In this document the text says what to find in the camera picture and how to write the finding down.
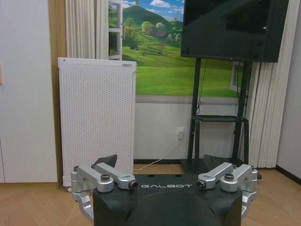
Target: black metal stand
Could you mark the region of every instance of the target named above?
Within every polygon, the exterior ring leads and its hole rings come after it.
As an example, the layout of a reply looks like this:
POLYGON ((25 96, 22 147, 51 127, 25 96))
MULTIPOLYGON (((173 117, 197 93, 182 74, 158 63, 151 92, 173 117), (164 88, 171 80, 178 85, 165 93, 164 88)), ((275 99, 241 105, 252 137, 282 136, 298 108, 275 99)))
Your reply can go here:
MULTIPOLYGON (((193 97, 191 106, 191 120, 190 120, 190 134, 189 134, 189 144, 188 144, 188 154, 187 159, 181 160, 182 166, 186 173, 202 173, 208 171, 208 166, 203 159, 199 158, 199 137, 200 137, 200 122, 234 122, 235 135, 233 143, 232 158, 224 159, 224 161, 230 161, 238 166, 242 163, 249 163, 249 122, 243 117, 245 102, 246 102, 246 92, 248 82, 250 80, 252 63, 244 62, 244 69, 242 75, 242 82, 239 95, 238 104, 238 114, 237 116, 224 116, 224 115, 197 115, 197 105, 198 105, 198 88, 199 88, 199 78, 201 71, 201 59, 196 58, 196 66, 194 73, 194 86, 193 86, 193 97), (244 124, 244 162, 238 159, 239 141, 241 133, 241 125, 244 124), (195 158, 192 159, 193 152, 193 141, 195 137, 195 158)), ((223 161, 221 158, 216 157, 217 162, 223 161)))

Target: landscape poster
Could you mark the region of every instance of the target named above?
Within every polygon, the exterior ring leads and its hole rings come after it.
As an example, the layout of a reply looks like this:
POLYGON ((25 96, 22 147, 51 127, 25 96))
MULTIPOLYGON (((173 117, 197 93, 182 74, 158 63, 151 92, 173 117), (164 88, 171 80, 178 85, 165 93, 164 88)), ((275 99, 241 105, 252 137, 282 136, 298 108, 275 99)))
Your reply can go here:
MULTIPOLYGON (((192 96, 195 59, 181 57, 184 1, 123 2, 125 37, 122 59, 137 62, 136 93, 192 96)), ((116 18, 116 10, 111 5, 110 27, 114 27, 116 18)), ((110 53, 114 54, 114 48, 110 48, 110 53)), ((202 61, 200 86, 204 66, 205 60, 202 61)), ((204 97, 237 97, 237 92, 231 89, 232 66, 230 61, 207 61, 202 91, 204 97)))

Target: bolt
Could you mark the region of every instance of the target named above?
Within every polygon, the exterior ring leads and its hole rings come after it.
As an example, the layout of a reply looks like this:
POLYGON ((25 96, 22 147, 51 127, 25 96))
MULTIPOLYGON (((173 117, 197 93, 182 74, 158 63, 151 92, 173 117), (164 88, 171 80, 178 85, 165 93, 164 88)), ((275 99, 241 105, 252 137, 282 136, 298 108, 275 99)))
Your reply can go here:
POLYGON ((135 190, 138 187, 138 182, 137 181, 131 181, 128 184, 128 187, 129 187, 130 190, 135 190))
POLYGON ((197 188, 200 190, 205 190, 206 189, 206 181, 204 181, 204 180, 198 181, 197 188))
POLYGON ((100 176, 100 180, 103 181, 103 182, 107 182, 110 180, 110 176, 108 174, 102 174, 100 176))
POLYGON ((231 174, 231 173, 226 173, 226 174, 225 174, 225 180, 227 180, 227 181, 232 181, 232 180, 234 180, 234 175, 231 174))

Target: white perforated panel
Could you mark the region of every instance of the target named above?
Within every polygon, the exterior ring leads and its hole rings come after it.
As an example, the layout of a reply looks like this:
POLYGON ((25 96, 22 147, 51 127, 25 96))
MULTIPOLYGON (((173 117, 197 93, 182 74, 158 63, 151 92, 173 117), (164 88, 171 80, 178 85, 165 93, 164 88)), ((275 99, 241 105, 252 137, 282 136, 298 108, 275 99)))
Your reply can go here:
POLYGON ((117 154, 132 173, 136 62, 59 58, 63 185, 70 172, 117 154))

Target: wall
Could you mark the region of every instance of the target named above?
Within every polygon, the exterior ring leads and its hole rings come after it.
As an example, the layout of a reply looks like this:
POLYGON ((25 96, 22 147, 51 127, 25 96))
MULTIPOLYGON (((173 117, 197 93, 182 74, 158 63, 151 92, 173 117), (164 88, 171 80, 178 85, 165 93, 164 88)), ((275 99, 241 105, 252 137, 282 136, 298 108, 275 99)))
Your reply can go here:
POLYGON ((298 17, 285 99, 277 165, 301 178, 301 13, 298 17))
MULTIPOLYGON (((160 159, 178 143, 177 127, 185 127, 185 138, 167 159, 187 156, 189 104, 136 103, 134 159, 160 159)), ((203 114, 236 115, 235 105, 204 105, 203 114)), ((200 156, 212 154, 230 157, 232 153, 234 124, 203 123, 201 127, 200 156)))

